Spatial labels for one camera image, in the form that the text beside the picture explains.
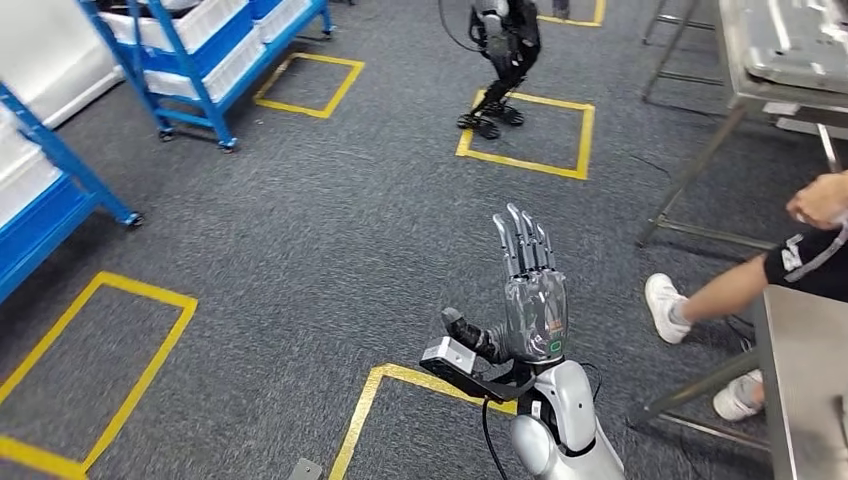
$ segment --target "floor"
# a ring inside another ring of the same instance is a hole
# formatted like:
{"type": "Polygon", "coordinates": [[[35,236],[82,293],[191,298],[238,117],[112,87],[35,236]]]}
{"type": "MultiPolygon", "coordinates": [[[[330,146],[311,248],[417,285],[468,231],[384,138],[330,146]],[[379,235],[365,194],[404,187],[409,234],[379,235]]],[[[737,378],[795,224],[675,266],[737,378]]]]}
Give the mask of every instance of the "floor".
{"type": "MultiPolygon", "coordinates": [[[[573,15],[589,22],[591,2],[573,0],[573,15]]],[[[92,217],[0,305],[0,375],[99,272],[112,272],[196,299],[197,309],[89,478],[285,479],[301,457],[325,477],[336,465],[337,479],[342,470],[357,480],[496,478],[478,407],[397,378],[372,392],[349,464],[337,460],[350,452],[342,442],[369,372],[386,363],[420,370],[424,344],[442,334],[441,308],[500,321],[490,217],[514,201],[547,224],[560,252],[571,291],[567,354],[603,372],[597,409],[628,478],[767,478],[768,459],[756,452],[690,434],[681,450],[677,427],[624,424],[634,402],[738,350],[722,322],[663,344],[644,279],[664,271],[691,292],[752,253],[667,233],[634,246],[670,177],[721,120],[683,109],[723,111],[721,89],[704,85],[660,81],[653,104],[639,100],[670,34],[660,26],[641,44],[652,9],[652,0],[609,0],[599,28],[542,22],[544,52],[520,91],[594,107],[585,175],[575,173],[585,113],[562,105],[515,100],[527,124],[470,147],[564,175],[456,155],[455,118],[492,71],[447,38],[435,2],[334,4],[335,40],[292,52],[364,62],[359,77],[327,119],[246,96],[228,116],[240,139],[232,155],[186,136],[159,143],[132,91],[117,87],[60,133],[147,224],[127,232],[92,217]]],[[[467,3],[445,0],[445,10],[464,40],[467,3]]],[[[673,66],[721,73],[709,32],[688,32],[683,47],[673,66]]],[[[346,68],[297,60],[267,96],[320,108],[346,68]]],[[[814,138],[745,123],[675,213],[777,241],[792,231],[785,201],[825,167],[802,154],[817,148],[814,138]]],[[[132,285],[92,293],[0,405],[0,433],[87,458],[184,311],[132,285]]],[[[708,399],[689,410],[712,417],[708,399]]],[[[508,421],[491,415],[494,443],[510,478],[527,478],[508,421]]],[[[763,433],[763,420],[743,428],[763,433]]],[[[10,462],[0,469],[7,479],[42,478],[10,462]]]]}

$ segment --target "stainless steel table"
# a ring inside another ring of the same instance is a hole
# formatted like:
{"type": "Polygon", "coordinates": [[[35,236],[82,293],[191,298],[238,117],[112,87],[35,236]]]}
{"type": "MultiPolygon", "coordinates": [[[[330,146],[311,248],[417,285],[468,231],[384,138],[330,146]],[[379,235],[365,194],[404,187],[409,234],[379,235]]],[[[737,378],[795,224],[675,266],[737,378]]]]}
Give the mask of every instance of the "stainless steel table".
{"type": "MultiPolygon", "coordinates": [[[[680,37],[686,28],[686,24],[691,20],[692,13],[694,12],[695,6],[699,0],[689,1],[690,3],[686,9],[686,13],[683,16],[681,23],[677,26],[674,39],[672,40],[672,43],[668,45],[662,61],[652,75],[651,81],[648,83],[648,87],[646,87],[646,92],[650,91],[650,87],[653,86],[657,78],[659,78],[659,73],[663,71],[665,62],[668,60],[671,52],[675,49],[677,42],[680,40],[680,37]]],[[[713,135],[712,139],[710,139],[707,146],[688,165],[683,174],[676,180],[672,188],[669,190],[662,204],[647,221],[645,228],[642,230],[637,240],[637,245],[639,246],[643,246],[657,228],[666,228],[677,232],[745,245],[757,249],[768,250],[773,248],[774,244],[770,242],[671,220],[668,218],[669,212],[677,200],[680,199],[686,187],[695,181],[698,175],[700,175],[700,173],[707,167],[724,140],[736,129],[746,115],[751,112],[762,112],[763,108],[768,103],[795,104],[801,106],[794,115],[789,117],[795,120],[822,124],[823,126],[848,125],[846,115],[833,110],[835,107],[848,108],[848,95],[825,90],[813,90],[772,82],[764,82],[748,74],[743,64],[742,52],[739,50],[739,45],[744,44],[744,42],[741,41],[744,32],[741,30],[742,27],[740,25],[740,8],[742,7],[739,5],[739,2],[735,2],[734,0],[719,0],[720,15],[715,25],[717,38],[720,44],[719,52],[721,55],[721,61],[725,66],[727,78],[727,80],[722,83],[729,91],[730,100],[728,102],[728,107],[730,111],[727,117],[725,117],[724,122],[719,126],[718,131],[713,135]]],[[[830,145],[829,136],[826,135],[826,128],[824,128],[824,133],[825,134],[822,135],[822,142],[824,143],[825,151],[830,154],[833,149],[830,145]]]]}
{"type": "Polygon", "coordinates": [[[640,405],[638,426],[661,418],[771,452],[776,480],[848,480],[841,396],[848,393],[848,304],[769,287],[755,305],[758,345],[697,381],[640,405]],[[756,368],[763,372],[769,442],[670,412],[756,368]]]}

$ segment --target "blue metal frame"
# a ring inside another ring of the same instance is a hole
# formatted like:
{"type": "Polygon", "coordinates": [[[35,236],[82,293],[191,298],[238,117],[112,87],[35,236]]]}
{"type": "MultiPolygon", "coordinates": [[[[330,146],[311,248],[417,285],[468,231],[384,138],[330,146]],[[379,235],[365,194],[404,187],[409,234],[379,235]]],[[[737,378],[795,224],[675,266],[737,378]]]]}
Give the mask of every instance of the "blue metal frame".
{"type": "Polygon", "coordinates": [[[236,146],[238,139],[232,136],[227,122],[224,119],[224,114],[236,99],[244,94],[250,85],[259,77],[259,75],[277,58],[280,53],[291,43],[295,35],[302,30],[316,16],[321,15],[323,20],[324,32],[329,34],[333,31],[333,22],[330,17],[330,11],[327,0],[313,0],[313,5],[292,23],[289,28],[284,30],[270,44],[266,45],[265,53],[250,67],[245,75],[233,86],[232,89],[219,102],[215,103],[209,97],[209,92],[203,85],[203,77],[199,74],[197,66],[192,57],[186,52],[185,45],[177,34],[174,28],[173,20],[168,11],[162,6],[160,0],[149,0],[147,7],[150,12],[159,21],[165,36],[171,43],[176,54],[177,61],[180,65],[181,75],[188,77],[195,92],[200,97],[199,100],[187,98],[183,96],[160,95],[150,92],[147,89],[144,81],[144,72],[141,67],[141,38],[138,27],[138,4],[137,0],[129,0],[130,14],[133,16],[135,28],[135,42],[133,49],[133,58],[126,58],[122,53],[126,49],[119,47],[117,39],[115,39],[112,30],[100,18],[97,6],[94,0],[77,0],[88,16],[89,20],[94,24],[95,29],[104,38],[106,44],[112,50],[112,54],[117,59],[118,63],[123,67],[127,79],[133,85],[133,88],[142,99],[142,103],[147,107],[148,112],[153,116],[159,130],[161,132],[170,133],[173,129],[168,123],[168,119],[178,120],[181,122],[198,125],[201,127],[211,128],[218,136],[218,145],[224,149],[232,149],[236,146]],[[162,106],[159,102],[162,99],[176,100],[180,103],[185,103],[197,107],[203,111],[203,116],[192,115],[180,110],[173,110],[162,106]]]}
{"type": "Polygon", "coordinates": [[[97,207],[119,223],[139,214],[127,208],[79,157],[0,82],[0,103],[20,120],[20,130],[41,145],[62,175],[12,220],[0,226],[0,302],[32,273],[97,207]]]}

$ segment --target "table leg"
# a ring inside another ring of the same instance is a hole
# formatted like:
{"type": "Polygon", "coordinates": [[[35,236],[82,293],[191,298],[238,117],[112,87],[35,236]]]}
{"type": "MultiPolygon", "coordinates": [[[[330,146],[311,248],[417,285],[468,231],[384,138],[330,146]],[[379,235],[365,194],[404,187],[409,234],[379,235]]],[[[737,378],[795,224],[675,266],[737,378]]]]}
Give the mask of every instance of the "table leg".
{"type": "Polygon", "coordinates": [[[639,235],[639,238],[636,241],[636,244],[644,246],[654,231],[662,222],[666,220],[668,216],[669,210],[680,198],[680,195],[683,193],[683,190],[692,183],[698,175],[706,168],[709,164],[710,160],[712,160],[715,152],[724,142],[725,138],[739,125],[739,122],[745,118],[745,114],[747,113],[747,106],[744,103],[739,103],[733,110],[730,111],[730,114],[724,120],[724,123],[719,127],[718,131],[713,135],[713,138],[710,139],[710,143],[701,151],[698,157],[689,165],[689,168],[680,176],[674,186],[669,190],[668,194],[666,194],[665,199],[662,204],[660,204],[656,213],[648,220],[647,225],[642,230],[642,233],[639,235]]]}
{"type": "Polygon", "coordinates": [[[680,38],[683,36],[683,31],[686,30],[686,26],[689,22],[692,21],[692,16],[695,14],[695,9],[698,7],[700,0],[689,0],[689,6],[686,7],[686,12],[683,14],[683,17],[680,19],[680,24],[677,25],[677,30],[674,31],[674,37],[672,37],[671,42],[669,42],[668,46],[665,47],[665,51],[663,52],[663,56],[660,59],[660,62],[657,64],[657,68],[654,69],[654,73],[651,75],[651,79],[648,80],[648,84],[645,85],[645,88],[642,90],[642,100],[647,101],[648,97],[651,96],[651,90],[654,88],[654,84],[657,83],[657,78],[660,76],[660,72],[665,68],[665,64],[668,63],[669,58],[671,58],[671,53],[677,48],[677,44],[680,42],[680,38]]]}
{"type": "Polygon", "coordinates": [[[660,15],[662,14],[666,3],[668,3],[668,0],[659,0],[657,2],[657,8],[654,10],[654,14],[651,15],[651,21],[648,22],[648,27],[645,28],[645,34],[642,35],[643,45],[648,44],[648,39],[651,38],[651,34],[654,32],[654,27],[657,25],[657,21],[659,21],[660,15]]]}
{"type": "Polygon", "coordinates": [[[631,427],[638,426],[648,420],[656,418],[668,410],[677,408],[690,400],[723,388],[734,378],[740,377],[759,366],[757,348],[754,347],[745,353],[737,355],[720,365],[717,369],[706,376],[684,385],[668,395],[658,398],[646,405],[638,406],[627,415],[627,424],[631,427]]]}
{"type": "Polygon", "coordinates": [[[827,131],[827,126],[821,123],[816,124],[819,129],[819,137],[822,140],[822,147],[827,155],[827,166],[832,173],[842,171],[842,162],[839,161],[839,156],[836,155],[836,150],[833,149],[833,143],[830,141],[830,133],[827,131]]]}

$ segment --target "yellow floor marking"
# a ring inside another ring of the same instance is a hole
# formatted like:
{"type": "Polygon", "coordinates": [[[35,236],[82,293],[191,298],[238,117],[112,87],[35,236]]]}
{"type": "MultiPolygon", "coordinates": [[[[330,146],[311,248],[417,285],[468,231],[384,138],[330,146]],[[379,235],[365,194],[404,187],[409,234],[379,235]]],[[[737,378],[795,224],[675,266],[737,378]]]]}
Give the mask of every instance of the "yellow floor marking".
{"type": "Polygon", "coordinates": [[[592,21],[571,20],[559,17],[551,17],[549,15],[539,15],[537,18],[545,22],[559,23],[562,25],[574,25],[578,27],[600,27],[604,23],[604,14],[607,6],[606,0],[595,0],[595,13],[592,21]]]}
{"type": "MultiPolygon", "coordinates": [[[[444,395],[448,395],[460,400],[471,402],[475,405],[482,405],[483,401],[479,398],[471,398],[453,385],[440,380],[432,375],[428,375],[411,368],[401,367],[391,363],[386,363],[371,369],[368,374],[368,379],[365,380],[365,386],[362,388],[362,394],[359,396],[359,401],[356,403],[356,409],[353,411],[353,416],[350,419],[345,438],[342,441],[342,446],[339,448],[339,454],[336,456],[333,467],[330,470],[328,480],[343,480],[350,461],[353,459],[353,452],[356,449],[356,443],[359,441],[359,435],[362,433],[362,428],[365,426],[365,420],[368,418],[368,413],[374,404],[374,398],[377,396],[377,390],[380,388],[380,383],[383,377],[394,378],[412,385],[432,390],[444,395]]],[[[508,402],[504,404],[491,403],[492,410],[498,410],[510,415],[516,414],[517,404],[508,402]]]]}
{"type": "MultiPolygon", "coordinates": [[[[474,105],[477,105],[481,100],[483,100],[483,95],[485,95],[485,93],[485,90],[477,92],[477,96],[474,99],[474,105]]],[[[554,167],[553,165],[547,165],[544,163],[530,162],[503,155],[495,155],[493,153],[472,150],[471,140],[474,132],[470,129],[463,130],[462,135],[460,135],[459,144],[456,147],[456,155],[458,157],[476,158],[477,160],[509,165],[511,167],[526,168],[528,170],[548,173],[551,175],[559,175],[561,177],[586,180],[589,177],[589,157],[592,155],[592,130],[595,124],[595,107],[589,104],[537,97],[535,95],[527,95],[525,93],[515,92],[508,95],[517,100],[550,105],[552,107],[565,108],[568,110],[579,110],[582,113],[583,121],[580,127],[580,144],[577,148],[577,163],[575,168],[554,167]]]]}
{"type": "Polygon", "coordinates": [[[102,287],[112,287],[118,290],[123,290],[128,293],[132,293],[135,295],[139,295],[142,297],[147,297],[153,300],[156,300],[160,303],[164,303],[167,305],[172,305],[174,307],[180,308],[182,311],[180,313],[179,318],[174,323],[173,327],[171,327],[170,332],[165,337],[165,341],[156,351],[156,354],[153,356],[153,359],[150,363],[145,367],[144,372],[142,372],[141,377],[139,377],[138,381],[136,381],[135,385],[133,385],[132,390],[127,395],[124,402],[118,408],[118,411],[109,421],[109,424],[106,426],[106,429],[97,439],[92,447],[89,454],[86,456],[85,460],[80,464],[73,460],[68,460],[64,457],[60,457],[58,455],[52,454],[50,452],[46,452],[44,450],[40,450],[36,447],[32,447],[23,443],[20,443],[14,439],[8,437],[0,437],[0,456],[7,456],[11,460],[27,465],[47,465],[49,468],[51,465],[58,465],[57,469],[65,469],[64,474],[56,473],[59,470],[50,471],[50,473],[54,473],[59,476],[68,476],[68,478],[84,478],[85,472],[91,468],[95,461],[103,454],[109,444],[115,439],[118,435],[118,432],[121,431],[121,428],[126,423],[127,419],[129,419],[130,414],[138,405],[138,402],[141,400],[141,397],[144,395],[147,387],[150,386],[150,383],[153,381],[153,378],[156,376],[156,373],[165,363],[165,359],[168,357],[168,354],[174,348],[177,341],[182,335],[183,331],[188,325],[188,322],[194,316],[194,312],[197,309],[197,299],[182,295],[176,292],[172,292],[170,290],[166,290],[164,288],[160,288],[154,285],[150,285],[147,283],[139,282],[138,280],[133,280],[131,278],[127,278],[121,275],[117,275],[109,272],[100,272],[91,280],[91,282],[83,289],[83,291],[77,296],[76,299],[71,303],[71,306],[63,313],[56,324],[47,332],[47,334],[38,342],[35,348],[29,353],[29,355],[24,358],[24,361],[18,366],[17,369],[12,373],[6,382],[0,386],[0,403],[5,400],[9,394],[14,390],[14,388],[23,380],[26,374],[32,369],[38,359],[44,355],[44,352],[50,348],[50,345],[59,337],[65,327],[68,326],[68,323],[73,319],[82,309],[82,307],[91,299],[91,296],[94,295],[94,292],[102,287]],[[82,476],[70,475],[71,473],[81,472],[82,476]]]}
{"type": "Polygon", "coordinates": [[[325,55],[314,55],[311,53],[293,53],[286,60],[280,64],[279,67],[274,71],[270,78],[262,85],[262,87],[253,95],[253,101],[260,107],[268,107],[273,108],[275,110],[285,110],[287,112],[295,112],[295,113],[304,113],[306,115],[311,115],[313,117],[318,118],[330,118],[330,115],[333,114],[336,107],[339,106],[339,102],[342,101],[342,98],[347,93],[350,86],[353,85],[353,82],[356,81],[356,78],[359,76],[362,69],[365,67],[365,62],[360,62],[357,60],[347,60],[344,58],[335,58],[328,57],[325,55]],[[301,107],[299,105],[291,105],[288,103],[277,102],[274,100],[269,100],[265,97],[265,94],[268,93],[268,90],[271,89],[271,86],[276,83],[276,81],[280,78],[280,75],[283,74],[284,71],[291,65],[291,63],[296,58],[305,58],[308,60],[315,60],[318,62],[324,63],[333,63],[337,65],[346,65],[350,68],[350,72],[348,72],[347,77],[345,77],[341,86],[336,90],[336,93],[333,94],[333,98],[330,99],[329,103],[322,109],[317,110],[314,108],[306,108],[301,107]]]}
{"type": "Polygon", "coordinates": [[[85,468],[80,463],[19,442],[14,438],[0,436],[0,458],[59,478],[71,480],[86,478],[85,468]]]}

